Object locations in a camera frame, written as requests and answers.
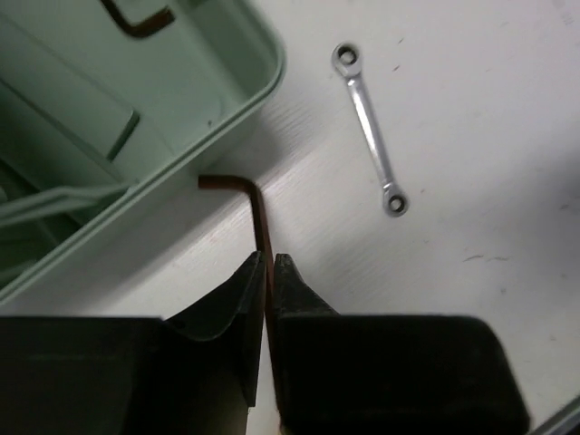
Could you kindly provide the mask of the long dark red hex key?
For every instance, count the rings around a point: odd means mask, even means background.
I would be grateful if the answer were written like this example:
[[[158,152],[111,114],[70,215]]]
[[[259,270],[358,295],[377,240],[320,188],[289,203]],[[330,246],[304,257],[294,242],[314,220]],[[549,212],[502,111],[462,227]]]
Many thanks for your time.
[[[280,413],[280,380],[277,373],[277,349],[276,349],[276,321],[274,315],[274,255],[269,236],[265,201],[259,186],[252,180],[233,175],[199,175],[198,187],[200,189],[228,189],[245,193],[250,201],[256,248],[261,252],[266,261],[266,295],[264,312],[268,338],[268,348],[272,368],[275,408]]]

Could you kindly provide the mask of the short dark red hex key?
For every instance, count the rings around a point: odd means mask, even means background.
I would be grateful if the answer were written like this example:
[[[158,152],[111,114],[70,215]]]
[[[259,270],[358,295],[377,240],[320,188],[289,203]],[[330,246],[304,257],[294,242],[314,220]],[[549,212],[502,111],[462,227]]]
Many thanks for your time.
[[[172,25],[176,20],[173,12],[165,6],[140,22],[131,22],[112,0],[100,0],[100,3],[116,26],[133,39],[149,38]]]

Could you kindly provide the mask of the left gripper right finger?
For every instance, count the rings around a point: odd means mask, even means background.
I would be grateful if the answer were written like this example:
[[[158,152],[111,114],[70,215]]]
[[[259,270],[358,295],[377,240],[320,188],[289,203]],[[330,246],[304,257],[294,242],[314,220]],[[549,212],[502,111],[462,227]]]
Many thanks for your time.
[[[488,324],[341,314],[275,258],[275,377],[292,434],[524,434],[527,406]]]

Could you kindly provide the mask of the green toolbox with clear lid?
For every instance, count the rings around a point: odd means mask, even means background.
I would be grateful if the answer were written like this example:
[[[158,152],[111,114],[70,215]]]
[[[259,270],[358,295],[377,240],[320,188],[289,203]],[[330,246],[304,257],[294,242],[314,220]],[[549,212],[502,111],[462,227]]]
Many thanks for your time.
[[[1,297],[72,268],[245,139],[285,74],[251,1],[1,4]]]

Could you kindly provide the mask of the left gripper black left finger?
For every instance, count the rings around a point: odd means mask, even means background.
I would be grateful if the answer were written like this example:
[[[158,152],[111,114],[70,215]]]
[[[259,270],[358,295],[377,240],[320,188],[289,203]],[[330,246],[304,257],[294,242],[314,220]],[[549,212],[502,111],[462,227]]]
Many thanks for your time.
[[[4,434],[242,434],[256,403],[266,260],[169,319],[5,316]]]

